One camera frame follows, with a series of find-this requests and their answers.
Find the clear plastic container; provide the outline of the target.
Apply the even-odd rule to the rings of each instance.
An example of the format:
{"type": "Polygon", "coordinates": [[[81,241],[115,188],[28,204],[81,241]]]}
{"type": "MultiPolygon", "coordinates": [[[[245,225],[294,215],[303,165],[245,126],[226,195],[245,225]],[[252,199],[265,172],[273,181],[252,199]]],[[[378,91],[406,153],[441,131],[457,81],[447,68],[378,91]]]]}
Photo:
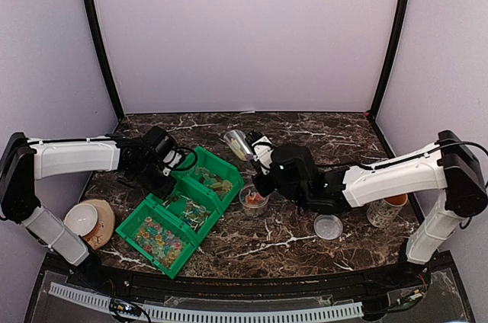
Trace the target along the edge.
{"type": "Polygon", "coordinates": [[[269,196],[263,197],[253,184],[244,186],[239,192],[239,202],[242,210],[248,217],[259,217],[265,214],[268,208],[269,196]]]}

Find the metal scoop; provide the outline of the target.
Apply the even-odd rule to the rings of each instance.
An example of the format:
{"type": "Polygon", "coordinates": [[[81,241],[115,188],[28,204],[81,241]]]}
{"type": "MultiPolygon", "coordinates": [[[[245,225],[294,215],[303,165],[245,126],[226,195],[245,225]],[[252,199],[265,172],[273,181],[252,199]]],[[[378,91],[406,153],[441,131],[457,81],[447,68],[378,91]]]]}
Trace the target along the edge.
{"type": "Polygon", "coordinates": [[[223,136],[224,142],[241,161],[248,162],[255,159],[255,155],[246,141],[246,135],[241,130],[230,130],[223,136]]]}

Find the green three-compartment bin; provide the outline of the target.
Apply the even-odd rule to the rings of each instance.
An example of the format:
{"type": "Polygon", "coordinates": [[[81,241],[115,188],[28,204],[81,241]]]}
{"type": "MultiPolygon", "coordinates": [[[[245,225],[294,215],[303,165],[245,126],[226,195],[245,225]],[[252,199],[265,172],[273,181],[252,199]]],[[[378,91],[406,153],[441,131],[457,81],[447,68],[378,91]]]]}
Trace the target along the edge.
{"type": "Polygon", "coordinates": [[[163,198],[149,194],[116,233],[175,278],[244,186],[236,166],[198,146],[170,176],[163,198]]]}

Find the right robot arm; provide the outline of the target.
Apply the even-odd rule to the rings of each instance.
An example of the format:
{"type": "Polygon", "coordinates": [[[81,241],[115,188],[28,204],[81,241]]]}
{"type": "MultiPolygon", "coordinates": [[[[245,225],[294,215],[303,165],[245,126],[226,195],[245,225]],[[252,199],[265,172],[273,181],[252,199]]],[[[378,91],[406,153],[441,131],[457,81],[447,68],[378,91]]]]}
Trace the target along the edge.
{"type": "Polygon", "coordinates": [[[346,213],[377,200],[424,190],[438,199],[409,237],[404,258],[389,272],[389,281],[404,288],[419,274],[441,244],[465,219],[487,208],[487,182],[472,142],[444,130],[423,148],[370,165],[343,165],[320,171],[306,146],[274,146],[266,136],[246,136],[257,173],[252,182],[266,197],[276,191],[302,209],[325,215],[346,213]]]}

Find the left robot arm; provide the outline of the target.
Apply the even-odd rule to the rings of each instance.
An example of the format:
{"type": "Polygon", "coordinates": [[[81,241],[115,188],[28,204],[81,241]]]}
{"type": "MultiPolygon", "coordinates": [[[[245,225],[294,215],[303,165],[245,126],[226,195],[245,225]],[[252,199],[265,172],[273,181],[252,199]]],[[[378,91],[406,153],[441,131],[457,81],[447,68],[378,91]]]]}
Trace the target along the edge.
{"type": "Polygon", "coordinates": [[[60,213],[73,206],[93,172],[120,172],[151,193],[164,194],[184,160],[176,140],[153,127],[143,136],[106,134],[71,139],[12,133],[1,156],[1,219],[21,225],[65,262],[91,289],[102,289],[107,271],[92,259],[81,235],[60,213]]]}

